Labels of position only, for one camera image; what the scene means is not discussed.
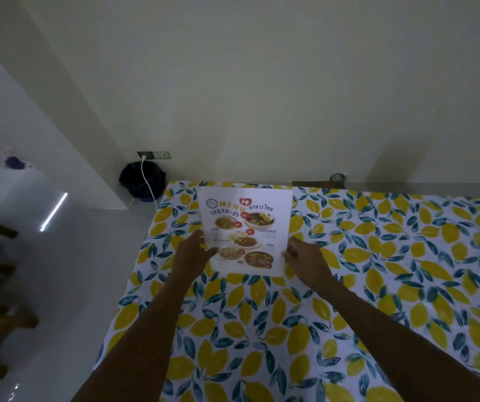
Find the person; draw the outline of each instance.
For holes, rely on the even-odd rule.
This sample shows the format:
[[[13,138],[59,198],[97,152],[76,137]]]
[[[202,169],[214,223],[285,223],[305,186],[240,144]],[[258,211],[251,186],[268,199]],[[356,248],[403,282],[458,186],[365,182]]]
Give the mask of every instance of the person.
[[[186,291],[218,251],[202,243],[200,230],[180,243],[162,290],[72,402],[158,401]],[[405,401],[480,400],[478,375],[334,279],[315,244],[291,238],[283,256],[305,285],[337,309]]]

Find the paper menu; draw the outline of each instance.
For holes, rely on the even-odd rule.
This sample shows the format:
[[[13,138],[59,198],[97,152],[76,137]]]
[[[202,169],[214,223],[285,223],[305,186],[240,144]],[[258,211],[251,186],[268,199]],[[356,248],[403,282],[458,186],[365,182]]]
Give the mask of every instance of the paper menu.
[[[219,272],[284,275],[292,190],[197,188],[204,239],[219,253],[210,259]]]

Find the wall socket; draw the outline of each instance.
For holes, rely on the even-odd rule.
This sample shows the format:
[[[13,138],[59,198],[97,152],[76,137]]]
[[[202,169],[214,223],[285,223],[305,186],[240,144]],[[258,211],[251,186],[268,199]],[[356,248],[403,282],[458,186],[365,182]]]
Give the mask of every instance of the wall socket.
[[[140,158],[145,155],[147,159],[171,159],[169,151],[137,151]]]

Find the bowl of food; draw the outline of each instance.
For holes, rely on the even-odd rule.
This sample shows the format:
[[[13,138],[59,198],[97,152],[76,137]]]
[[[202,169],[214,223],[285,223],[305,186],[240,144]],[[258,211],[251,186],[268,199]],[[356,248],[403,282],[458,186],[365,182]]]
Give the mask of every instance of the bowl of food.
[[[274,223],[275,219],[267,213],[249,213],[245,218],[245,223],[253,230],[266,230]]]
[[[235,227],[236,219],[230,216],[221,216],[216,219],[217,227],[223,230],[232,230]]]
[[[270,254],[263,251],[251,251],[244,256],[245,262],[255,268],[271,269],[273,259]]]
[[[219,255],[224,259],[238,259],[242,254],[243,251],[233,247],[226,247],[219,250]]]
[[[229,239],[232,241],[232,245],[238,248],[255,249],[261,245],[256,238],[247,235],[243,231],[231,234]]]

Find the lemon pattern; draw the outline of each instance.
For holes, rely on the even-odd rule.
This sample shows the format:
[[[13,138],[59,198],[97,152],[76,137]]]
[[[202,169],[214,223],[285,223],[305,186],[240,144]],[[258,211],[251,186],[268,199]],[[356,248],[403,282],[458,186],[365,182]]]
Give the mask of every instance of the lemon pattern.
[[[97,365],[167,280],[201,229],[204,185],[169,183],[99,351]],[[480,199],[293,188],[289,236],[316,243],[359,297],[480,374]],[[401,401],[333,307],[290,266],[284,277],[207,266],[178,317],[161,400]]]

